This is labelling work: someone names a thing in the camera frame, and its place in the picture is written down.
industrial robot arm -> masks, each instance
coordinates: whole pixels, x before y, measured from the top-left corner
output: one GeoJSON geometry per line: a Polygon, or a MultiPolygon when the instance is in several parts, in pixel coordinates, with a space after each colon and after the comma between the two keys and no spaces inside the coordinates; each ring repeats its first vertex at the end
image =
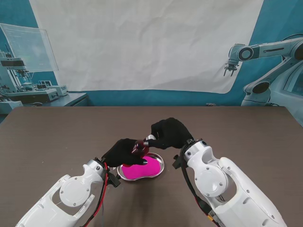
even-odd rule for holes
{"type": "Polygon", "coordinates": [[[270,98],[269,86],[283,72],[303,60],[303,38],[294,38],[275,43],[258,44],[245,46],[243,44],[235,44],[230,52],[226,71],[237,70],[240,61],[249,61],[251,59],[266,58],[271,56],[283,57],[283,61],[266,73],[258,80],[244,87],[246,96],[242,105],[265,105],[270,98]]]}
{"type": "Polygon", "coordinates": [[[213,150],[203,140],[188,140],[174,163],[187,164],[195,172],[195,183],[210,208],[201,208],[220,227],[286,227],[279,211],[270,199],[226,157],[216,159],[213,150]],[[221,196],[234,181],[236,194],[225,201],[221,196]]]}
{"type": "MultiPolygon", "coordinates": [[[[83,165],[82,176],[61,177],[51,189],[23,216],[17,227],[73,227],[90,207],[95,195],[90,193],[92,183],[103,183],[109,179],[106,165],[97,158],[83,165]],[[53,202],[54,194],[58,192],[65,206],[80,207],[75,215],[70,215],[53,202]]],[[[119,181],[113,180],[114,186],[119,181]]]]}
{"type": "Polygon", "coordinates": [[[97,214],[102,205],[107,184],[117,187],[119,180],[109,171],[110,167],[122,164],[145,165],[145,159],[134,155],[133,149],[136,140],[119,140],[101,160],[95,158],[83,165],[82,176],[70,177],[65,175],[60,178],[51,189],[24,215],[18,222],[17,227],[73,227],[87,211],[95,195],[91,193],[92,183],[102,183],[102,192],[94,213],[90,216],[87,224],[97,214]],[[79,208],[75,215],[70,215],[57,206],[53,201],[55,193],[59,193],[61,202],[67,207],[79,208]]]}
{"type": "Polygon", "coordinates": [[[182,173],[200,209],[219,227],[286,227],[279,211],[269,198],[228,158],[217,159],[202,139],[194,141],[187,128],[177,119],[168,118],[151,126],[157,140],[146,144],[165,149],[182,148],[175,156],[175,168],[182,173]],[[208,203],[202,200],[191,185],[186,172],[195,172],[195,184],[208,203]],[[231,182],[236,194],[225,201],[222,194],[231,182]]]}

white backdrop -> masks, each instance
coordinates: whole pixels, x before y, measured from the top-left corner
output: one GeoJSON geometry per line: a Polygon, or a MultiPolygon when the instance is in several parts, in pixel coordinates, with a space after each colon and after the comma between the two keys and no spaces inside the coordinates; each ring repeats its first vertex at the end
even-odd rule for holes
{"type": "Polygon", "coordinates": [[[263,0],[30,0],[69,90],[227,93],[223,68],[248,44],[263,0]]]}

red wire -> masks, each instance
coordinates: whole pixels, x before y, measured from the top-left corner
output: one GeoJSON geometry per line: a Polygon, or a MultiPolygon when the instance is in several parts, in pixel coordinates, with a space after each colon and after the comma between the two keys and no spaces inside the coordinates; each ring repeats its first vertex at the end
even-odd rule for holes
{"type": "Polygon", "coordinates": [[[94,214],[94,216],[97,215],[97,213],[99,212],[99,210],[100,210],[100,208],[101,208],[101,206],[102,206],[102,203],[103,203],[103,200],[104,200],[105,191],[106,191],[106,187],[107,187],[107,180],[108,180],[108,177],[107,177],[107,164],[104,163],[104,166],[105,166],[105,171],[106,171],[106,174],[105,174],[105,182],[104,182],[104,192],[103,192],[103,194],[102,194],[102,198],[101,198],[101,202],[100,202],[100,204],[99,204],[99,207],[98,207],[96,213],[94,214]]]}

circular joint cover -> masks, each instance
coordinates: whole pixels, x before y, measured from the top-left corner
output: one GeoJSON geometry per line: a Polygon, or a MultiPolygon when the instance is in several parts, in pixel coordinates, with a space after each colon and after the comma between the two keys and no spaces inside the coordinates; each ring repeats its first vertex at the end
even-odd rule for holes
{"type": "Polygon", "coordinates": [[[228,185],[228,180],[223,171],[213,165],[207,165],[205,170],[195,175],[195,178],[197,188],[207,197],[221,195],[228,185]]]}
{"type": "Polygon", "coordinates": [[[252,55],[254,54],[254,51],[252,48],[250,47],[243,47],[239,50],[239,53],[238,53],[238,58],[241,60],[241,61],[247,61],[249,60],[252,55]]]}
{"type": "Polygon", "coordinates": [[[81,176],[71,177],[62,185],[60,199],[66,206],[80,206],[89,198],[90,184],[83,180],[81,176]]]}
{"type": "Polygon", "coordinates": [[[270,84],[268,82],[259,83],[253,88],[252,92],[255,94],[261,94],[263,92],[266,92],[269,88],[269,85],[270,84]]]}

red bottle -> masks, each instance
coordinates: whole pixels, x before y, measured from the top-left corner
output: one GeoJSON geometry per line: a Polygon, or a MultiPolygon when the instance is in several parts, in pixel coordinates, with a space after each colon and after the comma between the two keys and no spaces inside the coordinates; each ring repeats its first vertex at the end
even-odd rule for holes
{"type": "Polygon", "coordinates": [[[144,157],[147,155],[149,152],[150,148],[144,145],[144,140],[137,140],[134,144],[134,148],[132,151],[132,154],[139,156],[140,158],[144,157]]]}

